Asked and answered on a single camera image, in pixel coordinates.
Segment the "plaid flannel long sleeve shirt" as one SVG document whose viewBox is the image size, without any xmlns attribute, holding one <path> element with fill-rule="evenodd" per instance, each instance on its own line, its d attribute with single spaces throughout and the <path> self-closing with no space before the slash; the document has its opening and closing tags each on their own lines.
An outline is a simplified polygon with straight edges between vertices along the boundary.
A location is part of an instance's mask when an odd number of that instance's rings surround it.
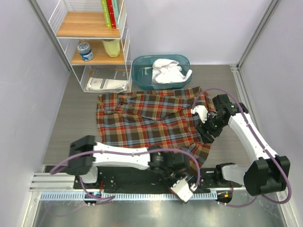
<svg viewBox="0 0 303 227">
<path fill-rule="evenodd" d="M 200 118 L 192 115 L 196 105 L 214 111 L 208 93 L 201 88 L 107 93 L 98 96 L 96 121 L 101 142 L 110 146 L 143 148 L 154 145 L 191 153 L 202 166 L 211 145 L 196 130 Z"/>
</svg>

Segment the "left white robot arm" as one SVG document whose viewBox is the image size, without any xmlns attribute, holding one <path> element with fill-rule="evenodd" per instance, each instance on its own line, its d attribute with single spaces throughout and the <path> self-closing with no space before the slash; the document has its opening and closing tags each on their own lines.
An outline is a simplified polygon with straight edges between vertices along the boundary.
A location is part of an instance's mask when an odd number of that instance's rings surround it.
<svg viewBox="0 0 303 227">
<path fill-rule="evenodd" d="M 160 146 L 149 148 L 113 147 L 95 141 L 95 136 L 87 135 L 70 144 L 66 173 L 81 177 L 91 189 L 100 185 L 99 167 L 133 168 L 150 170 L 158 175 L 174 180 L 186 174 L 189 156 L 185 152 L 173 151 Z"/>
</svg>

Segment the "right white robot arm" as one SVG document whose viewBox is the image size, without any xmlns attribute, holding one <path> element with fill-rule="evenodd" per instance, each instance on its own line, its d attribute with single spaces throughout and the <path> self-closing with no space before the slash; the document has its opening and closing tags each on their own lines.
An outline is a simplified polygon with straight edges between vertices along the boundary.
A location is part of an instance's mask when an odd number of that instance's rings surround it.
<svg viewBox="0 0 303 227">
<path fill-rule="evenodd" d="M 214 142 L 223 128 L 228 126 L 238 136 L 251 164 L 241 167 L 234 163 L 218 164 L 214 182 L 220 187 L 229 182 L 240 184 L 252 196 L 281 192 L 287 188 L 290 161 L 279 156 L 264 140 L 252 122 L 248 109 L 243 103 L 232 103 L 227 94 L 213 98 L 215 112 L 211 113 L 203 105 L 194 104 L 193 115 L 201 122 L 196 127 L 204 144 Z"/>
</svg>

